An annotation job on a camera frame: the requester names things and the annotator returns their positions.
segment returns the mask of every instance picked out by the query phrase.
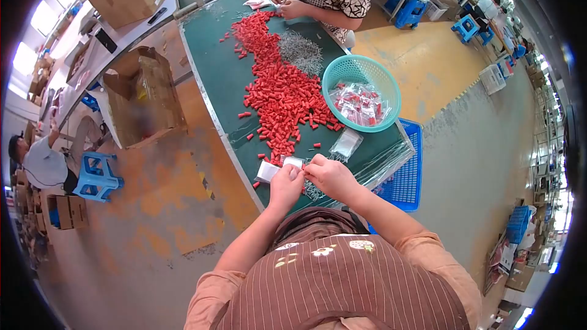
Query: concrete floor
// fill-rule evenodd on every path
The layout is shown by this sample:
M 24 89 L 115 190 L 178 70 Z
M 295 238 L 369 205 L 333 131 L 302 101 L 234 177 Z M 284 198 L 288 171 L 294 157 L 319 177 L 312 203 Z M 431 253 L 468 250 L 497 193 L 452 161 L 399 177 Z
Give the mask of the concrete floor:
M 434 22 L 398 30 L 373 9 L 353 52 L 396 76 L 401 116 L 423 123 L 422 199 L 413 215 L 481 286 L 485 254 L 524 194 L 533 99 L 521 65 L 506 88 L 488 97 L 475 84 L 487 64 L 483 50 L 462 45 L 449 27 Z M 151 36 L 150 45 L 176 64 L 184 52 L 174 32 L 169 27 Z M 174 77 L 183 70 L 174 65 Z M 258 214 L 194 79 L 177 90 L 187 130 L 141 149 L 104 145 L 101 151 L 119 156 L 124 189 L 109 204 L 87 202 L 87 229 L 49 232 L 50 260 L 39 279 L 72 328 L 181 328 L 199 276 Z M 489 293 L 488 313 L 499 290 Z

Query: green workbench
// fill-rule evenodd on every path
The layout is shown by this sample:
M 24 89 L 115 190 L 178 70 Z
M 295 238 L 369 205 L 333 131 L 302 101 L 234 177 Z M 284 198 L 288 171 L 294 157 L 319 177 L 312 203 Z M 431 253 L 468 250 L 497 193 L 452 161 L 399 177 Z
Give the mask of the green workbench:
M 251 11 L 248 6 L 243 5 L 244 2 L 245 0 L 214 0 L 180 18 L 179 26 L 190 65 L 212 121 L 243 183 L 257 206 L 263 209 L 269 202 L 269 185 L 262 183 L 254 190 L 252 184 L 260 166 L 257 154 L 269 155 L 271 151 L 265 141 L 260 141 L 257 137 L 256 129 L 260 126 L 256 112 L 245 108 L 242 103 L 243 95 L 246 94 L 245 86 L 255 79 L 251 72 L 253 56 L 239 60 L 234 53 L 234 38 L 218 41 L 224 38 L 224 33 L 229 31 L 231 24 L 239 20 L 233 19 L 237 12 Z M 317 43 L 322 48 L 323 69 L 335 58 L 348 54 L 340 42 L 335 41 L 318 22 L 288 26 L 283 18 L 273 17 L 267 26 L 271 33 L 283 33 L 291 29 Z M 245 111 L 252 112 L 253 116 L 239 119 L 237 115 Z M 328 156 L 328 149 L 342 132 L 327 128 L 312 130 L 309 124 L 299 126 L 302 140 L 295 146 L 295 156 L 298 158 L 312 158 L 319 152 Z M 255 137 L 248 141 L 246 136 L 250 133 L 254 133 Z M 382 132 L 363 133 L 363 136 L 363 143 L 347 166 L 357 180 L 368 187 L 375 187 L 388 178 L 414 154 L 413 146 L 399 122 Z M 309 151 L 313 148 L 312 144 L 318 142 L 322 143 L 322 148 Z M 312 202 L 302 196 L 294 210 L 331 203 L 333 201 L 328 197 Z

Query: teal plastic basket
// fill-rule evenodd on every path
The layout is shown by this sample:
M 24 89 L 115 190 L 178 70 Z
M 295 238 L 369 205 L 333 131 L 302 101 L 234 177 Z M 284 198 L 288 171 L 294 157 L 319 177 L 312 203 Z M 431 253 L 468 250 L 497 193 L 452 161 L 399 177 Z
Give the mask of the teal plastic basket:
M 389 101 L 392 111 L 383 121 L 374 126 L 361 126 L 348 120 L 334 107 L 334 103 L 328 95 L 329 91 L 341 82 L 375 85 L 379 89 L 381 97 Z M 334 59 L 324 71 L 322 94 L 335 117 L 346 126 L 358 131 L 375 133 L 385 130 L 397 120 L 400 114 L 401 94 L 396 80 L 380 63 L 361 55 L 344 55 Z

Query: black cap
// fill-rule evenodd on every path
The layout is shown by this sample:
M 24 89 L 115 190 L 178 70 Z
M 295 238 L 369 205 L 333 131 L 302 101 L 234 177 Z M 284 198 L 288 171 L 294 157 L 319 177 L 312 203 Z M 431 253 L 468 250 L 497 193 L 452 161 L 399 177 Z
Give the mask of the black cap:
M 8 142 L 8 156 L 16 163 L 20 163 L 17 156 L 17 143 L 20 138 L 22 138 L 22 133 L 20 135 L 13 135 Z

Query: blue plastic crate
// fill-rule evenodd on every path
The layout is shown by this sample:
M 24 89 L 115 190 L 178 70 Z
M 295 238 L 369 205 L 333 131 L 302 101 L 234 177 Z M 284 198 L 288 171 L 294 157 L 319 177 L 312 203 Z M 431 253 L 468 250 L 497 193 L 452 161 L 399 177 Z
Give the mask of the blue plastic crate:
M 420 206 L 420 186 L 422 184 L 422 126 L 414 121 L 399 119 L 406 130 L 415 154 L 397 170 L 390 180 L 379 185 L 375 193 L 402 209 L 416 211 Z
M 510 243 L 519 244 L 524 238 L 524 233 L 528 228 L 528 222 L 530 221 L 531 210 L 527 205 L 519 206 L 514 208 L 514 212 L 510 216 L 508 226 L 505 231 L 505 237 L 510 240 Z

